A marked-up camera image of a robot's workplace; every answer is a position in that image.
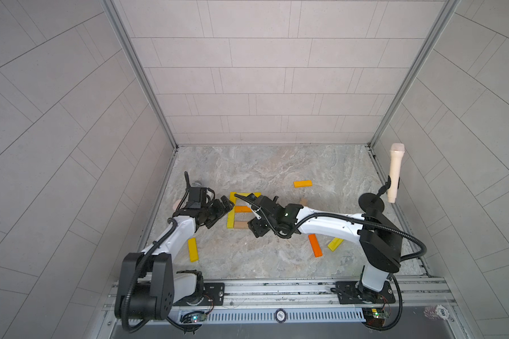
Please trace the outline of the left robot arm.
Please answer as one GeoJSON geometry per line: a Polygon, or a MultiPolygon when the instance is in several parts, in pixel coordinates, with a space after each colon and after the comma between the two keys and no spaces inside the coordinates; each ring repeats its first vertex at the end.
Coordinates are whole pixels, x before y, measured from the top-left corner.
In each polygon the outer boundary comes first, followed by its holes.
{"type": "Polygon", "coordinates": [[[172,261],[200,227],[213,227],[234,207],[226,196],[216,198],[212,189],[188,186],[161,236],[143,251],[126,255],[115,301],[123,331],[134,333],[152,320],[167,320],[182,299],[191,304],[204,299],[202,273],[175,272],[172,261]]]}

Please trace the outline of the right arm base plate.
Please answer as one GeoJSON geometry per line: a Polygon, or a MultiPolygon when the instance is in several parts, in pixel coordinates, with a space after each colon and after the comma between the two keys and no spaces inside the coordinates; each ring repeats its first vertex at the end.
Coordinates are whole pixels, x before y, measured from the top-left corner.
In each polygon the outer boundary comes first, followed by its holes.
{"type": "Polygon", "coordinates": [[[359,282],[338,281],[330,291],[338,296],[341,305],[382,305],[385,303],[394,304],[396,302],[396,296],[390,281],[385,281],[381,292],[373,292],[367,288],[360,290],[358,285],[359,282]]]}

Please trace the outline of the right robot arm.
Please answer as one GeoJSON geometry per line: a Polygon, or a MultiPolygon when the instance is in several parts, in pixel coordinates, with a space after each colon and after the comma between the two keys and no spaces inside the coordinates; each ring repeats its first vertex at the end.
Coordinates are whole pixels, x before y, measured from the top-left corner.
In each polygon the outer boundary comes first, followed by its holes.
{"type": "Polygon", "coordinates": [[[426,245],[412,235],[401,231],[376,208],[365,208],[360,215],[347,215],[314,210],[302,204],[278,204],[277,199],[249,194],[236,198],[244,201],[254,214],[248,227],[255,237],[273,232],[281,239],[295,234],[321,234],[335,237],[362,248],[368,262],[355,285],[331,288],[341,302],[388,305],[383,295],[401,263],[422,257],[426,245]]]}

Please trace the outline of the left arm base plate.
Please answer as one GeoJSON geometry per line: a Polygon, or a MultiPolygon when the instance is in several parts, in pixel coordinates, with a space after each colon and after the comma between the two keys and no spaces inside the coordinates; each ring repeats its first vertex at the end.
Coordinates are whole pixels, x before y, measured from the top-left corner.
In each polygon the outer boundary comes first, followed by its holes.
{"type": "Polygon", "coordinates": [[[210,307],[222,306],[225,292],[223,282],[205,282],[196,286],[195,292],[174,302],[174,307],[210,307]]]}

